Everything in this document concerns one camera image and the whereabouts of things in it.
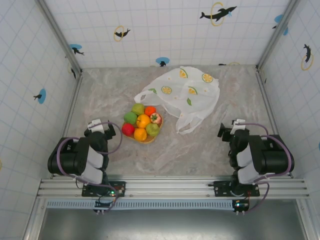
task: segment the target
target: green fruit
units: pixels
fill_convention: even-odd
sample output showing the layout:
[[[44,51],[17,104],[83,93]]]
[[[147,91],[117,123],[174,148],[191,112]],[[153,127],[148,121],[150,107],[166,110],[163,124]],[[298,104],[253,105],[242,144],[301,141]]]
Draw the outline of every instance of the green fruit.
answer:
[[[132,112],[132,111],[130,111],[130,112],[127,112],[125,115],[124,115],[124,121],[126,122],[126,123],[129,123],[129,124],[135,124],[136,123],[136,121],[137,121],[137,115],[134,113],[134,112]]]
[[[133,105],[131,112],[134,112],[138,116],[145,113],[145,106],[142,103],[136,103]]]
[[[151,137],[155,137],[159,134],[160,128],[156,123],[149,123],[146,128],[146,133],[149,134]]]

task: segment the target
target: plastic bag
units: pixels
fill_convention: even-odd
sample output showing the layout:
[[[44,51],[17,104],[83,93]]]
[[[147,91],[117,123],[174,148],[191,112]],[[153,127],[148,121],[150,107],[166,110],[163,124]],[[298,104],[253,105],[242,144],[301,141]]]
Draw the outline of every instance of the plastic bag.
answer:
[[[218,79],[197,68],[181,66],[153,80],[134,100],[144,105],[163,106],[169,114],[179,118],[175,129],[184,135],[191,133],[213,112],[219,94]]]

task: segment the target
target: marble floor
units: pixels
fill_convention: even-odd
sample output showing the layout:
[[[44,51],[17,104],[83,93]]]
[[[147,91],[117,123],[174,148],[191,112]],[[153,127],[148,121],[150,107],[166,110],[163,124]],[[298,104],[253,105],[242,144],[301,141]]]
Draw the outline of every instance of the marble floor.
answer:
[[[112,175],[230,175],[228,143],[217,137],[220,123],[230,125],[235,118],[271,125],[254,66],[194,66],[219,79],[220,96],[212,114],[193,132],[176,133],[177,118],[161,106],[164,124],[151,144],[140,144],[124,137],[120,149],[109,156],[107,174]],[[68,137],[82,137],[93,119],[123,124],[134,97],[151,81],[175,67],[132,67],[86,69],[68,129]],[[251,134],[264,130],[249,126]],[[120,140],[117,132],[108,142],[114,149]]]

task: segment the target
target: white tile wall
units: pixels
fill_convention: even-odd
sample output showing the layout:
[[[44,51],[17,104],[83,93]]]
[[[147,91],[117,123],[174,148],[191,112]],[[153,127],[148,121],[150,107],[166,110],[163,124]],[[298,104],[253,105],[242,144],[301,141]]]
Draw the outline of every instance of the white tile wall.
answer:
[[[215,2],[48,0],[47,4],[68,43],[82,46],[84,56],[75,55],[82,68],[158,66],[159,57],[169,58],[169,65],[257,64],[275,31],[275,17],[289,0],[220,1],[223,8],[236,9],[222,25],[212,26],[210,19],[200,16],[210,15]],[[216,5],[213,14],[220,8]],[[118,26],[130,32],[116,42]]]
[[[320,4],[303,0],[263,70],[280,135],[295,159],[294,175],[306,180],[311,213],[320,233]],[[311,48],[308,70],[301,64]]]
[[[0,240],[22,239],[76,81],[35,2],[0,4]],[[74,15],[68,23],[78,26]]]

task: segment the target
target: lemon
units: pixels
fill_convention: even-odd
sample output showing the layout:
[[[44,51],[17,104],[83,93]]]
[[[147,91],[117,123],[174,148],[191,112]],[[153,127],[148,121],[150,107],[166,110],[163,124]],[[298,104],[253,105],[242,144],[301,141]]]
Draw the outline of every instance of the lemon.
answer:
[[[180,78],[183,78],[183,79],[188,78],[188,74],[186,73],[186,71],[183,68],[180,68]]]
[[[214,80],[214,78],[209,74],[204,73],[202,74],[202,80],[205,81],[206,83],[211,83]]]
[[[169,87],[169,86],[163,86],[163,87],[161,88],[161,91],[162,91],[164,94],[171,94],[171,93],[172,93],[172,89],[171,89],[171,87]]]
[[[194,87],[192,87],[192,86],[189,86],[189,91],[188,91],[190,94],[194,94],[194,95],[197,95],[198,94],[198,92],[197,92],[197,90],[194,88]]]

